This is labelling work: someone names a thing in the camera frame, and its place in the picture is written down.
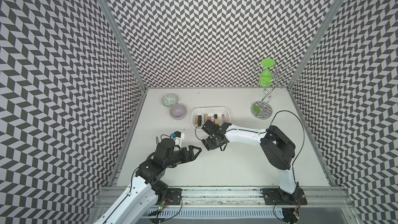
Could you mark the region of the white plastic storage box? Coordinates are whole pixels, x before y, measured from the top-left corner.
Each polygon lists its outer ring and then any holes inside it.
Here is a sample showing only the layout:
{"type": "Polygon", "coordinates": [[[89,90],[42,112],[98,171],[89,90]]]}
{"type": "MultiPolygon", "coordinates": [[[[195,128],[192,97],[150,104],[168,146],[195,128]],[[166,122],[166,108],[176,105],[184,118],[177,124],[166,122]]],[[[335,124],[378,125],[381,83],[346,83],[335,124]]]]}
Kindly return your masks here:
{"type": "Polygon", "coordinates": [[[214,114],[218,115],[219,124],[222,125],[222,114],[226,116],[227,122],[231,122],[231,115],[226,107],[199,107],[195,108],[191,114],[191,125],[195,129],[198,125],[195,125],[195,115],[202,115],[202,125],[204,122],[204,114],[208,114],[208,117],[214,117],[214,114]]]}

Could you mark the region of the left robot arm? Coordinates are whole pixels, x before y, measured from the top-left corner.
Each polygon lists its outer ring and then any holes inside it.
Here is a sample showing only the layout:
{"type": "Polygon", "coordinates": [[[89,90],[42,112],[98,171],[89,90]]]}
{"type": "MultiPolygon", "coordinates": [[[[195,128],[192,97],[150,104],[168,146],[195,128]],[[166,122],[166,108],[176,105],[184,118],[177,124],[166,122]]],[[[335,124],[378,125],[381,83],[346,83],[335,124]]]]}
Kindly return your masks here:
{"type": "Polygon", "coordinates": [[[162,139],[133,172],[130,184],[97,224],[135,224],[158,202],[166,199],[168,185],[161,178],[168,168],[194,161],[202,148],[180,147],[171,138],[162,139]]]}

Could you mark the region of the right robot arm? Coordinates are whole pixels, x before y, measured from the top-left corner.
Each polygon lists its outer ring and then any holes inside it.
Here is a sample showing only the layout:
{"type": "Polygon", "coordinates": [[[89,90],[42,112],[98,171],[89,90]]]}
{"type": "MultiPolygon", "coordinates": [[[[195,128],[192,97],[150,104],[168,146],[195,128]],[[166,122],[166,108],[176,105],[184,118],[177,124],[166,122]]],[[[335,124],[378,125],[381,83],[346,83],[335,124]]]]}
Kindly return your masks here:
{"type": "Polygon", "coordinates": [[[238,127],[225,122],[217,125],[208,120],[202,125],[202,130],[208,135],[202,139],[205,148],[224,151],[229,143],[242,143],[260,147],[269,163],[276,168],[279,187],[275,192],[270,188],[262,191],[266,196],[266,204],[285,203],[293,205],[299,202],[302,195],[294,172],[295,144],[277,126],[271,125],[267,129],[250,129],[238,127]]]}

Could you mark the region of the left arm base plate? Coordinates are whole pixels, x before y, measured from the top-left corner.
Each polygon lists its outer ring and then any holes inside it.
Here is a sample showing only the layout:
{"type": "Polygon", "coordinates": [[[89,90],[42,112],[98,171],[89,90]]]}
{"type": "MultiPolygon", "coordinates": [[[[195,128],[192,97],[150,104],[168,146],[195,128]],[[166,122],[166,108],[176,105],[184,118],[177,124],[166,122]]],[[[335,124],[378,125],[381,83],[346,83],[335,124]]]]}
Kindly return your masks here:
{"type": "Polygon", "coordinates": [[[182,188],[168,188],[159,195],[158,204],[181,205],[182,188]]]}

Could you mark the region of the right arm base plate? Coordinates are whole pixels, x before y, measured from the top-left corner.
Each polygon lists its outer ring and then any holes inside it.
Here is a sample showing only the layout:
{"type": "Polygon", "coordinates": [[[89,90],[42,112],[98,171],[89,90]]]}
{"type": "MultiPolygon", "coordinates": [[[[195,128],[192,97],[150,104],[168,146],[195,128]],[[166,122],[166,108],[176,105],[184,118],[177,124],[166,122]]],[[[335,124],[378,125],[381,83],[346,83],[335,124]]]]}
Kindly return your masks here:
{"type": "Polygon", "coordinates": [[[260,193],[263,195],[266,205],[308,205],[306,195],[300,187],[297,187],[292,194],[280,188],[262,188],[260,193]]]}

